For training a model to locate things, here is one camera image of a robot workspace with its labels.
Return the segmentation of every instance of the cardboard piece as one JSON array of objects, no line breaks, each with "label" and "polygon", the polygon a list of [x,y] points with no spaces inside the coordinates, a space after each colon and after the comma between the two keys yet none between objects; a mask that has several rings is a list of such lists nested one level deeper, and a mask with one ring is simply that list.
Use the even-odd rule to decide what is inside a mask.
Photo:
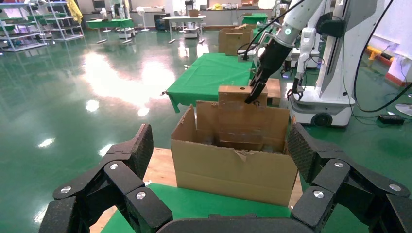
[{"label": "cardboard piece", "polygon": [[199,17],[199,10],[189,10],[189,16],[191,18],[197,18]]},{"label": "cardboard piece", "polygon": [[219,140],[220,142],[253,143],[249,149],[260,150],[263,131],[267,125],[268,91],[265,88],[251,104],[244,101],[252,91],[250,86],[219,87]]},{"label": "cardboard piece", "polygon": [[219,31],[219,53],[237,56],[238,48],[253,39],[252,29],[224,28]]},{"label": "cardboard piece", "polygon": [[238,27],[235,27],[235,29],[255,29],[257,27],[256,24],[242,24]]},{"label": "cardboard piece", "polygon": [[273,152],[222,147],[217,127],[218,103],[197,102],[197,121],[193,106],[190,106],[172,133],[177,186],[287,206],[297,175],[291,157],[281,154],[289,111],[264,109],[262,114],[269,122],[263,141]]},{"label": "cardboard piece", "polygon": [[268,79],[266,82],[266,88],[268,89],[268,101],[273,106],[279,106],[280,104],[280,80]]}]

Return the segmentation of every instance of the black cable box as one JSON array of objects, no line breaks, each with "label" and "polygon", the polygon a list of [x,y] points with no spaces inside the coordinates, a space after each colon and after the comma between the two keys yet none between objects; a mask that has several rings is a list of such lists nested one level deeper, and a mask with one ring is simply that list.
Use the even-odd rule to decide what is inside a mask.
[{"label": "black cable box", "polygon": [[383,124],[402,125],[405,119],[399,115],[380,114],[378,120]]}]

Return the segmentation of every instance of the green epoxy floor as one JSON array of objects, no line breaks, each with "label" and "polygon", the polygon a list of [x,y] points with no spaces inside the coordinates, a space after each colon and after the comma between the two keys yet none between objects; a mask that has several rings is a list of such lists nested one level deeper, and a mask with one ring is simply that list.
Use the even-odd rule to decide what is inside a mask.
[{"label": "green epoxy floor", "polygon": [[[156,147],[168,148],[186,107],[179,106],[182,112],[175,114],[161,93],[184,72],[184,65],[202,53],[217,52],[217,36],[206,32],[205,43],[198,45],[180,35],[169,45],[168,33],[148,32],[125,46],[114,34],[97,45],[97,33],[86,32],[85,39],[1,55],[0,232],[36,232],[53,190],[94,167],[108,145],[130,139],[142,123],[152,125]],[[391,97],[386,94],[397,91],[384,81],[387,69],[377,62],[361,68],[358,96],[365,108],[382,105]],[[309,83],[316,80],[309,78]],[[282,92],[291,81],[281,79]],[[398,102],[411,100],[405,96]],[[396,112],[393,106],[389,111]],[[358,109],[355,113],[365,116]],[[412,189],[412,124],[382,128],[363,121],[374,125],[351,119],[346,130],[307,129],[316,138],[336,142],[361,165]],[[326,230],[367,232],[356,222],[338,206]]]}]

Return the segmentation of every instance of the robotic hand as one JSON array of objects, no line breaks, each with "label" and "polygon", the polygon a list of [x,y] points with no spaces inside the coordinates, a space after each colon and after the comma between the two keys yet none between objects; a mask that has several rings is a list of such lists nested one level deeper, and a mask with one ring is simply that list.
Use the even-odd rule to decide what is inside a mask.
[{"label": "robotic hand", "polygon": [[268,78],[282,67],[294,47],[295,39],[322,2],[323,0],[292,0],[290,12],[285,15],[282,28],[268,42],[259,58],[260,66],[250,82],[253,89],[245,103],[252,103],[261,94]]}]

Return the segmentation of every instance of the wooden table surface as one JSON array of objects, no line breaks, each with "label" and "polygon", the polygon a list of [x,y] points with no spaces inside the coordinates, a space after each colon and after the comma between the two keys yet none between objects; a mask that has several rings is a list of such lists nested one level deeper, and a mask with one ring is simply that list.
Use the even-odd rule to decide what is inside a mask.
[{"label": "wooden table surface", "polygon": [[[177,187],[172,152],[170,149],[154,148],[152,159],[150,160],[143,181],[148,180],[151,180],[153,183]],[[289,208],[294,206],[301,196],[302,187],[298,175],[289,201]],[[90,227],[90,233],[100,233],[115,211],[115,206],[106,210],[97,223]]]}]

